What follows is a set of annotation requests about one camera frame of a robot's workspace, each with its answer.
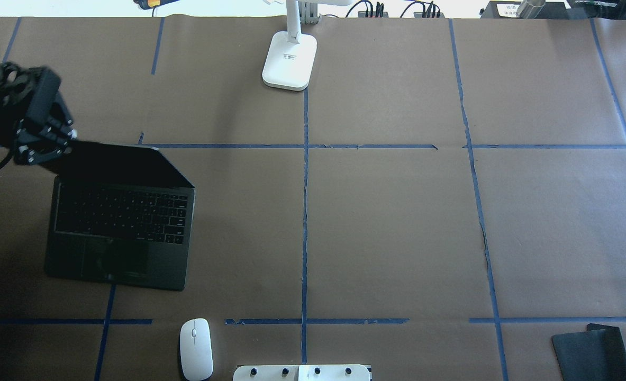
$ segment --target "blue tape line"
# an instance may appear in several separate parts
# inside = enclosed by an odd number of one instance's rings
[[[605,77],[607,78],[607,84],[610,88],[611,97],[613,98],[613,103],[616,106],[616,113],[618,114],[618,118],[621,121],[621,125],[623,126],[623,132],[625,134],[626,141],[626,122],[623,116],[623,112],[621,111],[621,105],[618,101],[618,96],[616,95],[616,91],[613,88],[613,83],[611,82],[611,77],[609,73],[609,69],[607,67],[607,62],[605,62],[605,56],[602,54],[602,48],[600,46],[600,39],[597,36],[597,28],[595,27],[594,19],[591,19],[591,29],[593,30],[593,39],[595,41],[595,46],[597,48],[597,55],[600,57],[600,63],[602,64],[602,69],[605,72]]]
[[[301,363],[308,362],[308,87],[303,90],[303,265],[301,274]]]
[[[144,144],[158,149],[303,149],[303,144]]]
[[[139,138],[143,144],[143,133]],[[305,144],[202,144],[202,143],[162,143],[144,144],[160,149],[306,149]],[[308,149],[434,149],[432,144],[308,144]]]
[[[484,256],[487,261],[487,281],[489,282],[489,294],[492,298],[492,310],[494,311],[494,325],[496,327],[496,342],[498,344],[498,356],[501,361],[501,373],[504,381],[508,381],[508,368],[506,366],[506,352],[503,347],[503,334],[501,331],[501,320],[498,314],[498,303],[496,301],[496,287],[494,287],[494,273],[492,272],[492,259],[489,255],[489,244],[487,244],[487,229],[484,222],[484,212],[482,212],[482,200],[480,199],[480,191],[477,183],[477,172],[475,172],[475,157],[473,156],[473,143],[470,138],[470,127],[468,125],[468,116],[463,107],[463,83],[461,80],[461,70],[458,65],[458,53],[456,51],[456,39],[453,33],[453,21],[449,19],[449,31],[451,35],[451,50],[453,52],[453,65],[456,69],[456,82],[458,84],[458,97],[461,103],[461,115],[463,124],[466,126],[466,143],[468,147],[468,159],[470,160],[470,173],[473,176],[473,188],[475,190],[475,202],[477,203],[477,217],[482,229],[482,237],[484,238]]]
[[[306,318],[306,324],[356,324],[356,325],[366,325],[366,324],[404,324],[407,323],[409,319],[406,318],[387,318],[387,319],[375,319],[375,318],[366,318],[366,319],[309,319]],[[233,325],[235,327],[239,325],[286,325],[286,324],[301,324],[302,319],[225,319],[223,321],[225,325]]]
[[[158,54],[160,54],[160,43],[162,43],[162,30],[165,28],[165,18],[160,18],[160,30],[158,31],[158,43],[155,45],[155,56],[153,57],[153,68],[150,69],[150,74],[155,75],[155,70],[158,68]]]
[[[103,319],[0,319],[0,325],[103,324]]]
[[[110,325],[151,325],[153,319],[112,319]]]
[[[308,324],[404,324],[409,319],[308,319]]]
[[[0,325],[102,325],[103,319],[0,319]],[[153,319],[115,319],[110,321],[117,325],[151,325]]]
[[[108,338],[108,326],[110,325],[110,314],[113,312],[113,299],[115,299],[115,285],[110,286],[110,295],[108,297],[108,308],[105,311],[105,320],[103,321],[102,343],[99,347],[99,360],[97,361],[97,370],[94,374],[94,381],[99,381],[101,377],[103,353],[105,352],[105,342]]]
[[[473,149],[626,149],[624,144],[473,144]]]
[[[434,149],[432,144],[315,144],[311,149]]]
[[[471,324],[492,324],[494,319],[472,318]],[[626,316],[570,316],[570,317],[507,317],[501,318],[503,324],[522,323],[626,323]]]
[[[10,52],[12,51],[12,45],[14,44],[14,40],[16,39],[17,33],[19,32],[19,26],[21,26],[21,18],[17,17],[17,23],[14,25],[14,31],[12,32],[10,43],[7,44],[7,50],[5,51],[3,62],[7,62],[7,59],[10,57]]]
[[[225,319],[225,325],[277,325],[277,324],[301,324],[301,319]]]

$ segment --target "desk lamp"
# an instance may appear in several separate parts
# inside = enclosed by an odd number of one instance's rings
[[[287,31],[277,32],[271,40],[262,77],[266,85],[300,92],[308,86],[317,51],[317,40],[301,33],[296,0],[287,2]],[[306,3],[350,5],[352,0],[319,0]]]

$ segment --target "black mouse pad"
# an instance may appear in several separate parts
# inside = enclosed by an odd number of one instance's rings
[[[588,331],[552,336],[564,381],[626,381],[626,356],[618,327],[589,324]]]

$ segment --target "black laptop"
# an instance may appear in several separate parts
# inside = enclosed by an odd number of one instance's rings
[[[159,150],[73,140],[54,180],[51,277],[185,287],[195,188]]]

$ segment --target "computer mouse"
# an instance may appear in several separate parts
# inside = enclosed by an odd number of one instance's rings
[[[205,319],[186,321],[179,337],[182,371],[188,381],[202,381],[214,371],[209,323]]]

